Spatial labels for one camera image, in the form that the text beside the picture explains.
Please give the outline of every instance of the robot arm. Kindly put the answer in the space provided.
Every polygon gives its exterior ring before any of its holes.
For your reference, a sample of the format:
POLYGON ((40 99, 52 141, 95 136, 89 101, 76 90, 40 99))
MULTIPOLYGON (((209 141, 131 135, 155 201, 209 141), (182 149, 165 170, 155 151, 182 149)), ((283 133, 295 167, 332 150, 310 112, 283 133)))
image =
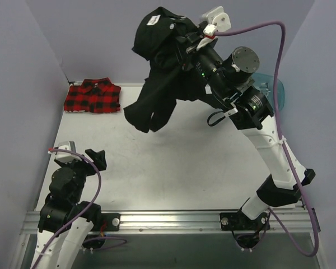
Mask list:
MULTIPOLYGON (((236 128, 253 143, 271 173, 240 210, 250 220, 255 220, 269 207, 296 203, 301 194, 278 138, 273 108, 266 96, 253 86, 251 75, 259 68, 258 56, 250 48, 239 47, 223 61, 214 50, 217 41, 214 32, 219 31, 219 27, 230 28, 230 22, 228 26, 225 24, 228 16, 222 7, 206 14, 197 33, 188 34, 185 41, 179 39, 178 55, 183 56, 178 60, 183 70, 195 69, 210 85, 225 116, 230 117, 236 128)), ((302 185, 309 184, 315 176, 314 171, 301 165, 286 145, 297 175, 303 179, 302 185)))
MULTIPOLYGON (((60 143, 58 148, 76 152, 72 141, 60 143)), ((99 171, 106 169, 104 151, 86 150, 85 153, 93 160, 99 171)), ((72 222, 89 204, 79 201, 86 177, 96 173, 93 167, 76 155, 66 152, 58 152, 55 162, 61 168, 52 175, 50 193, 40 211, 38 241, 31 268, 70 269, 88 233, 94 225, 100 226, 103 222, 101 207, 94 203, 81 217, 72 222), (46 244, 59 230, 62 232, 47 247, 46 244)))

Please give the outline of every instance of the white label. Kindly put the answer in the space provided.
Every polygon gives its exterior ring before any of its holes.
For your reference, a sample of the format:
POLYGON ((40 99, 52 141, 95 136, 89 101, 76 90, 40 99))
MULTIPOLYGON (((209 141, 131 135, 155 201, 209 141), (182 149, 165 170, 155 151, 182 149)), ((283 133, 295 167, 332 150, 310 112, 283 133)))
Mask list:
POLYGON ((161 17, 161 15, 157 15, 157 16, 152 16, 150 21, 147 23, 147 25, 154 25, 158 22, 159 18, 161 17))

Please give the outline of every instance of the white table surface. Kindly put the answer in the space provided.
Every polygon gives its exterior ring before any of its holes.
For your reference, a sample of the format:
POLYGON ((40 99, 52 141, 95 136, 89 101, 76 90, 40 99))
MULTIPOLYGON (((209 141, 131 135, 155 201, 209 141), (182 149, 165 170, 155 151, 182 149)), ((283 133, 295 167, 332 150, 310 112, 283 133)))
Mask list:
MULTIPOLYGON (((140 87, 122 87, 122 108, 137 100, 140 87)), ((206 124, 214 109, 178 101, 168 124, 142 133, 115 114, 64 113, 55 145, 72 140, 77 152, 105 150, 108 168, 96 203, 103 210, 218 210, 240 208, 269 175, 250 141, 229 119, 206 124)), ((51 157, 38 201, 44 205, 51 157)), ((87 178, 81 201, 90 201, 97 176, 87 178)))

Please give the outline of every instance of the red flannel shirt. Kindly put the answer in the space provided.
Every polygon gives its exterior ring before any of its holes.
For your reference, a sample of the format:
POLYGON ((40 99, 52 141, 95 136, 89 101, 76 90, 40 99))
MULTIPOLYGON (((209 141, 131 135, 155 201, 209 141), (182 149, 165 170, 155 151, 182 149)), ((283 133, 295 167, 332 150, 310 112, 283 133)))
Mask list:
POLYGON ((108 78, 84 80, 81 86, 71 86, 64 103, 67 112, 112 113, 120 110, 121 88, 108 78))

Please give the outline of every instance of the black shirt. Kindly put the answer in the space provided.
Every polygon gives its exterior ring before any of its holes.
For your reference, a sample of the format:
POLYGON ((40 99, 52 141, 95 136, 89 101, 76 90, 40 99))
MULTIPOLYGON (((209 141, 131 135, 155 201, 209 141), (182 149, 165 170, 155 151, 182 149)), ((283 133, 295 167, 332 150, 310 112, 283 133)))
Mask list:
POLYGON ((138 100, 124 108, 126 120, 147 133, 161 129, 170 119, 176 100, 200 99, 218 108, 219 104, 205 91, 206 82, 194 69, 182 71, 176 57, 175 37, 197 31, 184 16, 163 7, 149 13, 139 24, 132 50, 150 62, 150 74, 138 100))

